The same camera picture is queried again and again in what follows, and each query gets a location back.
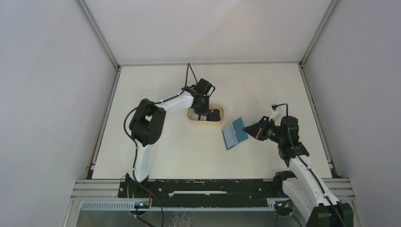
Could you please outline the white card with black stripe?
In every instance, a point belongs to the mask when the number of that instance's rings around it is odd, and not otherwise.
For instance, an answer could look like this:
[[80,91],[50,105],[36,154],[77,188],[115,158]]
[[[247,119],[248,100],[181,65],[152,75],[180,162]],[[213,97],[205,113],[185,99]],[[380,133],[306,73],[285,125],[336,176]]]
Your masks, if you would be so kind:
[[191,116],[191,120],[193,120],[193,121],[206,121],[207,120],[207,116],[199,115],[199,114],[193,114]]

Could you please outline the blue card holder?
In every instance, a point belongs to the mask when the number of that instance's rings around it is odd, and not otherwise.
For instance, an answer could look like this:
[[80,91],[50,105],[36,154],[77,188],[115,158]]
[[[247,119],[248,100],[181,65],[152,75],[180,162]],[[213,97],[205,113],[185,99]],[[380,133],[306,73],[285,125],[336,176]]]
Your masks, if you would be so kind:
[[226,150],[237,146],[238,144],[248,140],[248,134],[244,131],[245,125],[242,117],[234,120],[222,130],[223,141]]

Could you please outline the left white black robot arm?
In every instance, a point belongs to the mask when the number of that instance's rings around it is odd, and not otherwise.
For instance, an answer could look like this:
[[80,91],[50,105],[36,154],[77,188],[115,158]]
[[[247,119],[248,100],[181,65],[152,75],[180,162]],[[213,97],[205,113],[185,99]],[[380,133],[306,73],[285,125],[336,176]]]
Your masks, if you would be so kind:
[[209,99],[215,89],[209,81],[200,79],[165,100],[153,102],[144,98],[126,115],[123,129],[135,144],[132,166],[127,171],[128,177],[133,180],[129,188],[132,194],[142,197],[148,191],[145,180],[149,176],[150,150],[162,135],[166,117],[188,108],[198,115],[207,115]]

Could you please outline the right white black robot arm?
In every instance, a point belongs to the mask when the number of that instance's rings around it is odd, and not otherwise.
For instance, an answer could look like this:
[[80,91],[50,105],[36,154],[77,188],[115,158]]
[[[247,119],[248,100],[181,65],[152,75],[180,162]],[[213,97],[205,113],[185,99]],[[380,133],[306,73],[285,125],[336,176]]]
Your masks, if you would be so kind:
[[352,227],[354,212],[342,203],[318,175],[310,154],[299,140],[298,119],[281,118],[280,125],[267,116],[244,127],[253,138],[271,140],[278,145],[280,158],[289,168],[274,176],[273,190],[280,197],[288,196],[298,211],[303,227]]

